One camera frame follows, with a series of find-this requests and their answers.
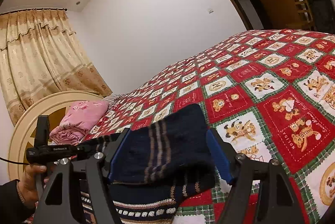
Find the black jacket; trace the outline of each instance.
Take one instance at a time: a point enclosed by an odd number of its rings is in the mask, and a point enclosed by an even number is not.
[[[28,209],[20,200],[16,190],[17,180],[0,186],[1,223],[18,224],[30,217],[35,209]]]

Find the folded navy garment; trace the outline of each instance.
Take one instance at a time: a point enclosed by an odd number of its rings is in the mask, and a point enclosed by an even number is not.
[[[206,131],[200,106],[191,104],[130,133],[118,154],[109,186],[124,223],[171,223],[183,200],[214,186],[215,167]],[[101,136],[85,143],[95,146],[91,154],[103,152],[117,136]],[[90,221],[93,212],[84,182],[82,187]]]

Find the metal screw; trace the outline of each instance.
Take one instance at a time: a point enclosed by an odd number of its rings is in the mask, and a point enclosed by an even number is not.
[[[103,157],[103,153],[102,152],[97,152],[96,154],[94,154],[94,158],[95,159],[101,159]]]
[[[69,162],[68,158],[63,158],[59,161],[61,164],[67,164]]]
[[[271,162],[273,165],[280,165],[280,162],[279,162],[277,159],[271,159],[270,162]]]
[[[236,154],[236,158],[239,160],[244,160],[246,158],[246,155],[243,153],[238,153]]]

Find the blue gripper pad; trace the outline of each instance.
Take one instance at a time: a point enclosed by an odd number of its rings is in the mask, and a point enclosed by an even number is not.
[[[117,151],[115,152],[113,159],[111,160],[111,170],[110,170],[110,173],[108,174],[108,180],[110,181],[110,183],[114,181],[113,174],[115,174],[115,172],[118,172],[118,169],[119,169],[118,165],[122,164],[122,155],[120,151],[122,151],[122,147],[125,145],[126,140],[128,136],[130,135],[130,133],[131,133],[131,130],[129,130],[126,133]]]
[[[211,130],[206,132],[206,142],[220,177],[228,184],[232,183],[234,178],[230,173],[230,162]]]

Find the curtain rod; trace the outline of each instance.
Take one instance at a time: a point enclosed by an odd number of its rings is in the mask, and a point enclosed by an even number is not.
[[[11,12],[4,12],[4,13],[1,13],[0,15],[4,15],[4,14],[8,14],[8,13],[21,12],[21,11],[28,11],[28,10],[64,10],[64,11],[67,11],[66,8],[63,8],[63,9],[58,9],[58,8],[31,8],[31,9],[16,10],[16,11],[11,11]]]

